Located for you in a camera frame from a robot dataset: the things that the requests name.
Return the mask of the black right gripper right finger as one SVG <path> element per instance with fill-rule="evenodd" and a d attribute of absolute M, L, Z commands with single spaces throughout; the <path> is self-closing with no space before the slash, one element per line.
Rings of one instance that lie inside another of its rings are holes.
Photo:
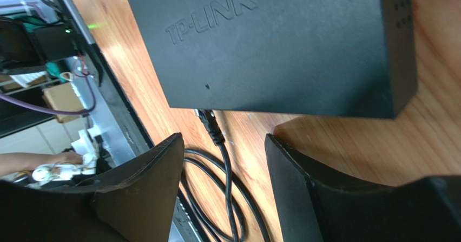
<path fill-rule="evenodd" d="M 460 176 L 397 187 L 342 173 L 267 134 L 284 241 L 460 241 Z"/>

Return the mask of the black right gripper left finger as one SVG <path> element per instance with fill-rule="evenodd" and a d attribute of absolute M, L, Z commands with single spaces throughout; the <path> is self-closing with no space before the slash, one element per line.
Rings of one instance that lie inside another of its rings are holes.
<path fill-rule="evenodd" d="M 1 182 L 1 241 L 167 241 L 185 144 L 175 133 L 73 187 Z"/>

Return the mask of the black network switch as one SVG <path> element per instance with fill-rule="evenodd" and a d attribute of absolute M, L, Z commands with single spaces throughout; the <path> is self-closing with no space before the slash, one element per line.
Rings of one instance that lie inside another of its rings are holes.
<path fill-rule="evenodd" d="M 393 119 L 412 0 L 128 0 L 172 108 Z"/>

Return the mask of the person hand in background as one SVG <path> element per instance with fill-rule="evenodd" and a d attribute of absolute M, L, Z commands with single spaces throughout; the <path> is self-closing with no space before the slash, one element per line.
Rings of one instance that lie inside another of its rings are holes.
<path fill-rule="evenodd" d="M 38 166 L 56 163 L 82 164 L 82 156 L 75 152 L 56 155 L 36 153 L 1 154 L 1 177 L 23 171 L 34 171 Z"/>

